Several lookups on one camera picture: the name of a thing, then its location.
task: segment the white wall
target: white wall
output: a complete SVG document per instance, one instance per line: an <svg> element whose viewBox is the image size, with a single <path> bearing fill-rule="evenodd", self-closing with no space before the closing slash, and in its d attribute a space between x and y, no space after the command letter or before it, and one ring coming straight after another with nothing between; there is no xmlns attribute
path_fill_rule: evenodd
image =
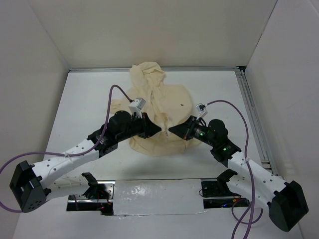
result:
<svg viewBox="0 0 319 239"><path fill-rule="evenodd" d="M279 0L246 70L279 171L306 195L305 239L319 238L319 2L313 4Z"/></svg>
<svg viewBox="0 0 319 239"><path fill-rule="evenodd" d="M247 65L276 0L29 0L71 68Z"/></svg>
<svg viewBox="0 0 319 239"><path fill-rule="evenodd" d="M0 35L2 166L17 154L46 148L67 67L25 0L0 1ZM9 189L15 165L0 176L0 200L18 209ZM12 238L17 219L18 214L0 209L2 239Z"/></svg>

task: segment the wall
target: wall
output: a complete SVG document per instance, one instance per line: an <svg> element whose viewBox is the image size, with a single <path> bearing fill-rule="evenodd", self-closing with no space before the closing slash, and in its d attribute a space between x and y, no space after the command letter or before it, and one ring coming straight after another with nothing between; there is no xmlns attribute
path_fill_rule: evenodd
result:
<svg viewBox="0 0 319 239"><path fill-rule="evenodd" d="M45 149L67 67L25 0L0 1L0 32L0 165L3 165L17 154ZM0 176L0 200L18 209L9 189L15 165L8 166ZM18 216L0 208L2 239L12 238Z"/></svg>
<svg viewBox="0 0 319 239"><path fill-rule="evenodd" d="M247 65L276 0L29 0L71 68Z"/></svg>
<svg viewBox="0 0 319 239"><path fill-rule="evenodd" d="M318 9L315 0L279 0L246 70L280 174L306 195L305 239L319 237Z"/></svg>

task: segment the gray wall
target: gray wall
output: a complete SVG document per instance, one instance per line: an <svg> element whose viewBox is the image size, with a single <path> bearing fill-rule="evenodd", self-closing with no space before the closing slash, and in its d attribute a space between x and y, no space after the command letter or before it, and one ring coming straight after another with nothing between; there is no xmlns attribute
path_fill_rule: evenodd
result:
<svg viewBox="0 0 319 239"><path fill-rule="evenodd" d="M2 166L17 154L46 148L68 70L25 0L0 1L0 32ZM0 175L0 200L18 209L9 190L15 165ZM2 239L12 238L18 216L0 208Z"/></svg>
<svg viewBox="0 0 319 239"><path fill-rule="evenodd" d="M319 238L318 9L315 0L279 0L246 71L279 172L306 195L305 239Z"/></svg>
<svg viewBox="0 0 319 239"><path fill-rule="evenodd" d="M247 65L276 0L29 0L71 68Z"/></svg>

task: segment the crumpled fabric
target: crumpled fabric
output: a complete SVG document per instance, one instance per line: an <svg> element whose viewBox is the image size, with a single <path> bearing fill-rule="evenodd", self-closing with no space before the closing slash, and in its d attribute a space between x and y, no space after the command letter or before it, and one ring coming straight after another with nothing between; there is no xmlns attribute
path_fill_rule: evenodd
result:
<svg viewBox="0 0 319 239"><path fill-rule="evenodd" d="M168 131L170 127L185 122L191 115L193 103L183 85L165 85L165 72L155 62L133 65L130 76L133 87L126 92L127 95L131 99L142 97L146 100L142 111L161 127L161 132L150 138L130 138L129 145L133 150L149 156L163 156L185 152L187 147L200 143L196 139L183 140ZM110 112L130 112L129 104L126 98L112 100Z"/></svg>

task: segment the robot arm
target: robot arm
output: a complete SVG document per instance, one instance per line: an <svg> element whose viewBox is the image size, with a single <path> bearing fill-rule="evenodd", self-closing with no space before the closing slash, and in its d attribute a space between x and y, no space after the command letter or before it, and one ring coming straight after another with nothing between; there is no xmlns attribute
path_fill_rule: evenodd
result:
<svg viewBox="0 0 319 239"><path fill-rule="evenodd" d="M89 186L94 184L93 176L90 177L88 173L84 173L82 177L76 179L60 177L84 163L112 152L117 149L118 143L125 139L135 135L148 138L160 132L161 128L152 123L146 113L141 112L144 103L143 99L137 98L130 104L133 115L126 111L116 112L109 119L107 130L100 144L85 155L68 156L90 149L99 139L104 125L89 135L87 139L65 151L65 157L53 157L32 165L29 165L27 161L18 164L10 182L10 188L22 212L31 212L55 197L82 194L88 189L87 180Z"/></svg>
<svg viewBox="0 0 319 239"><path fill-rule="evenodd" d="M209 125L202 126L199 120L190 116L170 132L190 140L196 138L213 148L214 158L228 168L217 180L227 185L233 193L252 199L252 188L247 160L244 153L228 138L228 130L223 121L213 119ZM288 232L309 210L301 186L292 181L286 182L274 176L262 166L249 160L255 181L256 204L269 211L272 222L281 230Z"/></svg>

